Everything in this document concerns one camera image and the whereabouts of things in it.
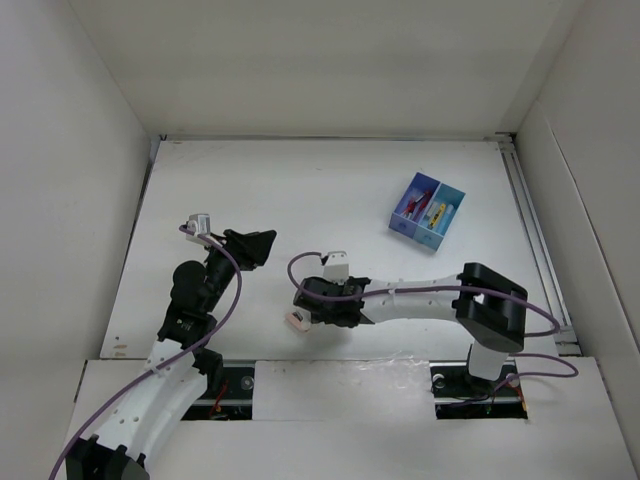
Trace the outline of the red pen white cap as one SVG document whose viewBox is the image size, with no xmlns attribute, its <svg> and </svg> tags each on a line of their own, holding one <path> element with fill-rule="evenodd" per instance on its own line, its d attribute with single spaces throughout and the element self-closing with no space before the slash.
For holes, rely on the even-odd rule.
<svg viewBox="0 0 640 480">
<path fill-rule="evenodd" d="M 415 201 L 414 215 L 419 216 L 420 213 L 426 208 L 432 196 L 430 190 L 426 190 L 420 198 Z"/>
</svg>

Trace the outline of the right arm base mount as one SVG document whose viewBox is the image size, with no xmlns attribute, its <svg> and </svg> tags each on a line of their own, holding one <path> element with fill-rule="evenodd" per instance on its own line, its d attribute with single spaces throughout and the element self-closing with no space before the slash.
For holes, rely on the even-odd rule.
<svg viewBox="0 0 640 480">
<path fill-rule="evenodd" d="M 431 392 L 438 420 L 485 420 L 528 418 L 518 384 L 495 387 L 517 373 L 507 363 L 496 381 L 471 376 L 462 363 L 436 363 L 430 367 Z"/>
</svg>

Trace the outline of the red pen thin slanted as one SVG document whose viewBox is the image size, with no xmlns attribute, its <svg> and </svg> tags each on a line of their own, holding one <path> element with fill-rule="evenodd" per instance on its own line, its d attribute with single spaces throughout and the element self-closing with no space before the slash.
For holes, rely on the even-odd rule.
<svg viewBox="0 0 640 480">
<path fill-rule="evenodd" d="M 402 212 L 402 216 L 404 218 L 409 218 L 411 219 L 414 215 L 414 211 L 417 207 L 417 205 L 422 201 L 422 195 L 419 196 L 414 196 L 411 197 L 408 201 L 407 201 L 407 205 L 405 207 L 405 209 Z"/>
</svg>

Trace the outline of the grey eraser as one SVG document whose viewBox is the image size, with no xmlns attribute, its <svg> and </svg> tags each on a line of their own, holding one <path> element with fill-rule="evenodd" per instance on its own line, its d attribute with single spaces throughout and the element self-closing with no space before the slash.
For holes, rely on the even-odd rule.
<svg viewBox="0 0 640 480">
<path fill-rule="evenodd" d="M 427 221 L 435 212 L 435 210 L 438 208 L 439 203 L 437 200 L 433 200 L 429 205 L 428 208 L 425 212 L 425 215 L 423 217 L 424 221 Z"/>
</svg>

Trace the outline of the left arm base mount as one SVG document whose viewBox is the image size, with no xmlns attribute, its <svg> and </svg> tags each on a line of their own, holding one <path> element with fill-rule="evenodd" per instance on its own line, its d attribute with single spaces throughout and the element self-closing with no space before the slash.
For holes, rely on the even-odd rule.
<svg viewBox="0 0 640 480">
<path fill-rule="evenodd" d="M 183 415 L 183 421 L 248 421 L 253 416 L 255 365 L 229 364 L 215 391 L 207 391 Z"/>
</svg>

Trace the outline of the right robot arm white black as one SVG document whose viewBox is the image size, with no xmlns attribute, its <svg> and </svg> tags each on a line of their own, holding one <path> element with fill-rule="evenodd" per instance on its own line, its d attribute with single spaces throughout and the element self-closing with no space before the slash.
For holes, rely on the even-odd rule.
<svg viewBox="0 0 640 480">
<path fill-rule="evenodd" d="M 293 305 L 318 324 L 355 328 L 391 320 L 455 322 L 473 338 L 462 381 L 473 393 L 494 387 L 507 357 L 524 349 L 528 291 L 477 262 L 426 281 L 307 277 Z"/>
</svg>

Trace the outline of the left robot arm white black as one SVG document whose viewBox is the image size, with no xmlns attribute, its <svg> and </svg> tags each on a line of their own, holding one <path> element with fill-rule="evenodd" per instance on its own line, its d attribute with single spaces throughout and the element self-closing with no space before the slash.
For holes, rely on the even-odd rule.
<svg viewBox="0 0 640 480">
<path fill-rule="evenodd" d="M 187 261 L 173 273 L 170 303 L 139 375 L 90 418 L 103 423 L 88 438 L 75 433 L 59 465 L 69 479 L 147 479 L 148 467 L 201 396 L 222 387 L 223 357 L 207 349 L 222 326 L 213 310 L 230 284 L 263 266 L 276 239 L 267 230 L 220 237 L 183 226 L 208 252 L 202 262 Z"/>
</svg>

